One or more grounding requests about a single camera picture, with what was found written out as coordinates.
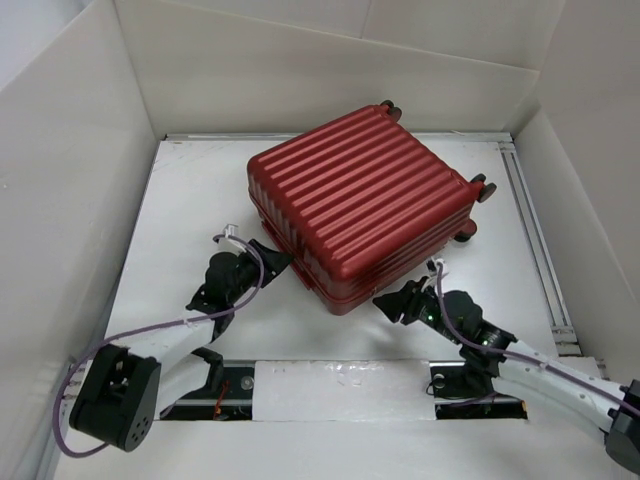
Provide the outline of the red hard-shell suitcase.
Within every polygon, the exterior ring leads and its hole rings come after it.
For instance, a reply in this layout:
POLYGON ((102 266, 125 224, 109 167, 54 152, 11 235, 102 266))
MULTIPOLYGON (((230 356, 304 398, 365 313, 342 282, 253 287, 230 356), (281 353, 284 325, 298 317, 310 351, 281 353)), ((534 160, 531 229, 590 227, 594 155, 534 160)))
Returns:
POLYGON ((254 155, 248 194, 301 282, 343 315, 450 241, 476 233, 473 207, 496 190, 466 178, 400 123, 364 106, 254 155))

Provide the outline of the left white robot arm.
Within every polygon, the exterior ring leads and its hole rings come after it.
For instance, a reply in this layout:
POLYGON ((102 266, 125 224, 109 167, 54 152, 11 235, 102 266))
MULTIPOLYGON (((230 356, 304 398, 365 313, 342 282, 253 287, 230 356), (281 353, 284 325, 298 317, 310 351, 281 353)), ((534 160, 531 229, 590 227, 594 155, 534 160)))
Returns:
POLYGON ((223 358, 210 344, 293 257, 255 239, 218 234, 214 240, 218 250, 186 306, 189 318, 116 334, 89 354, 69 415, 72 429, 103 447, 131 452, 178 400, 220 390, 223 358))

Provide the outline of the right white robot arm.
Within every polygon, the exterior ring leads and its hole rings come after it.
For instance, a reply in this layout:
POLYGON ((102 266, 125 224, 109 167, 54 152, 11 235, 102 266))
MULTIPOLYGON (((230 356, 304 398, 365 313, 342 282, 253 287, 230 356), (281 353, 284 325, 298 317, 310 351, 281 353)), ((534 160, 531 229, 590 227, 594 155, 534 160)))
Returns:
POLYGON ((595 437, 607 455, 639 473, 639 381, 628 385, 564 365, 484 318, 465 291, 409 281, 373 299, 393 323, 421 322, 460 347, 462 381, 473 393, 490 388, 564 417, 595 437))

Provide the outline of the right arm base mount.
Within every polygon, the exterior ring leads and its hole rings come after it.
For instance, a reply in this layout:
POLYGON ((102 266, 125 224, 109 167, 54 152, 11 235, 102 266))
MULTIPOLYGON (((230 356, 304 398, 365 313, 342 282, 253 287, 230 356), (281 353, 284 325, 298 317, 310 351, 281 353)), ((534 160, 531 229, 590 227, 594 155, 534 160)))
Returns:
POLYGON ((434 399, 437 420, 527 420, 526 404, 497 393, 488 377, 462 361, 429 364, 425 393, 434 399))

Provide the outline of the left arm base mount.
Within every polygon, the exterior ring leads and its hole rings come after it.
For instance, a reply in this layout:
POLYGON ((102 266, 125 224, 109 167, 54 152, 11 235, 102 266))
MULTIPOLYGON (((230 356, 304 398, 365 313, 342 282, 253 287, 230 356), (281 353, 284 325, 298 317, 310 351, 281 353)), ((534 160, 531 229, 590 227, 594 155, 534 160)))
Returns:
POLYGON ((253 418, 255 363, 224 365, 214 389, 203 387, 186 394, 160 413, 165 421, 250 421, 253 418))

